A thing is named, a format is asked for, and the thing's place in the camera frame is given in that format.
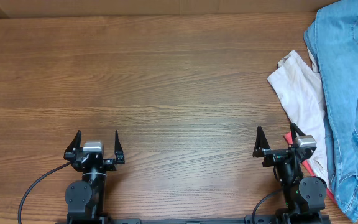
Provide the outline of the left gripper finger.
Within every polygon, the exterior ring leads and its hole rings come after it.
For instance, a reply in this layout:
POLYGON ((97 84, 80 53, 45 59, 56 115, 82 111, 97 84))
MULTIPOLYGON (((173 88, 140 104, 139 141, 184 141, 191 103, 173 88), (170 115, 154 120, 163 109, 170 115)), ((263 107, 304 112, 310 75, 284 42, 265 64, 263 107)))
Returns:
POLYGON ((123 156, 124 155, 124 151, 123 151, 121 143, 119 141, 118 131, 115 131, 114 153, 115 153, 116 156, 123 156))
POLYGON ((65 152, 73 152, 81 147, 81 131, 78 130, 72 142, 65 149, 65 152))

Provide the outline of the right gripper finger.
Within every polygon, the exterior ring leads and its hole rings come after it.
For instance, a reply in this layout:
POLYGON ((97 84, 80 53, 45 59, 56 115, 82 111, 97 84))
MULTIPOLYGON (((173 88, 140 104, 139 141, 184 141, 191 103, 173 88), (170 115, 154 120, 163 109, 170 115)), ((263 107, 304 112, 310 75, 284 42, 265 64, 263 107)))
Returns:
POLYGON ((294 141, 298 136, 305 135, 305 133, 295 123, 290 123, 290 133, 292 141, 294 141))
POLYGON ((253 157, 264 157, 265 151, 269 151, 270 146, 267 141, 267 138, 264 134, 264 131, 261 126, 257 127, 257 134, 256 134, 256 140, 255 140, 255 146, 253 150, 253 157))

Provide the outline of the red cloth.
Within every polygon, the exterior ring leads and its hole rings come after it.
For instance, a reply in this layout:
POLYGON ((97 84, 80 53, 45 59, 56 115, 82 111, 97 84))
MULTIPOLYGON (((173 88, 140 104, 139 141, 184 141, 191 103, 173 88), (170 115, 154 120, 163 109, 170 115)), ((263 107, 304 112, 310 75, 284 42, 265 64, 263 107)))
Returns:
MULTIPOLYGON (((292 145, 292 144, 293 144, 291 132, 286 133, 283 137, 284 137, 284 139, 286 140, 286 142, 288 143, 288 145, 292 145)), ((315 173, 314 173, 313 169, 311 168, 311 166, 309 165, 308 161, 303 161, 302 164, 303 164, 303 166, 305 167, 305 169, 308 171, 308 173, 309 173, 310 175, 315 176, 315 173)), ((329 188, 326 189, 326 195, 327 195, 334 203, 336 203, 335 198, 334 198, 334 195, 333 195, 333 193, 330 191, 329 188)))

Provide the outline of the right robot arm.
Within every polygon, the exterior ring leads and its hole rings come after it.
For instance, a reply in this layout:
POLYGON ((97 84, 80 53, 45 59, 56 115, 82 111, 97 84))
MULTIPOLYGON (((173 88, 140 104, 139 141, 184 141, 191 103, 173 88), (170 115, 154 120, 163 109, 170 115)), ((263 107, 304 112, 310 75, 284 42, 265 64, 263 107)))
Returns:
POLYGON ((306 135, 295 123, 290 124, 293 143, 286 149, 272 149, 261 126, 257 127, 253 157, 264 161, 263 167, 273 167, 273 173, 280 188, 260 200, 250 216, 251 223, 262 219, 266 223, 330 223, 325 209, 327 183, 320 177, 305 177, 301 163, 307 161, 316 151, 316 140, 306 135), (282 193, 285 208, 278 209, 275 214, 257 216, 257 209, 268 199, 282 193))

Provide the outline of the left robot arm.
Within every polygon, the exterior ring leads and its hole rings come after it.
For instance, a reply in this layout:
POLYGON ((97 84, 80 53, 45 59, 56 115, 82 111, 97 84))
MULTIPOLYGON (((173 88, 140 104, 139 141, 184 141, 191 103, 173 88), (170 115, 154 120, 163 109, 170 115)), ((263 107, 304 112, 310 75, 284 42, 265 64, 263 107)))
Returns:
POLYGON ((102 141, 87 141, 81 145, 80 131, 65 149, 63 158, 82 173, 81 180, 72 182, 65 191, 67 223, 113 223, 104 211, 104 198, 106 173, 125 163, 118 133, 115 133, 113 158, 104 157, 102 141))

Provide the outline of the blue denim jeans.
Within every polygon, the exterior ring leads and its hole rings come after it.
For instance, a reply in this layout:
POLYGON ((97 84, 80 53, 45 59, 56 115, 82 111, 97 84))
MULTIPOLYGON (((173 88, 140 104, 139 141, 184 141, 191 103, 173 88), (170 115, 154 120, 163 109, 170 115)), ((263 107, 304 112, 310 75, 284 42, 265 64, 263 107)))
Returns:
POLYGON ((326 103, 328 180, 341 211, 358 221, 358 0, 319 9, 304 33, 326 103))

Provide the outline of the beige shirt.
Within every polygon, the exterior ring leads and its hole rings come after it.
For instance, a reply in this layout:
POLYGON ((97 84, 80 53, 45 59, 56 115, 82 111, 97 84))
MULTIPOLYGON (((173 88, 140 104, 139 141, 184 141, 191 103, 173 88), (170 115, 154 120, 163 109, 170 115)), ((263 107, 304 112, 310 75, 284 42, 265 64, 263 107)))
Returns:
POLYGON ((326 105, 321 75, 292 50, 277 63, 268 78, 289 120, 316 140, 316 152, 308 159, 315 175, 329 183, 324 117, 326 105))

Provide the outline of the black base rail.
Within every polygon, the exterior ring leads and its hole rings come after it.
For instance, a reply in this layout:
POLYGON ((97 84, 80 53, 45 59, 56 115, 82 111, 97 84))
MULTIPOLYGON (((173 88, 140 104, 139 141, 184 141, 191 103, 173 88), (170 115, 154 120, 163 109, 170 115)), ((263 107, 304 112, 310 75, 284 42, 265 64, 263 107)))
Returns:
MULTIPOLYGON (((252 215, 246 215, 244 218, 202 218, 202 219, 166 219, 166 220, 141 220, 138 218, 131 219, 118 219, 113 220, 107 218, 105 220, 77 220, 77 221, 58 221, 56 223, 110 223, 110 224, 252 224, 252 215)), ((256 215, 255 216, 256 224, 276 224, 276 223, 285 223, 276 219, 275 215, 256 215)), ((329 216, 322 216, 322 221, 294 221, 291 223, 322 223, 330 224, 331 221, 329 216)))

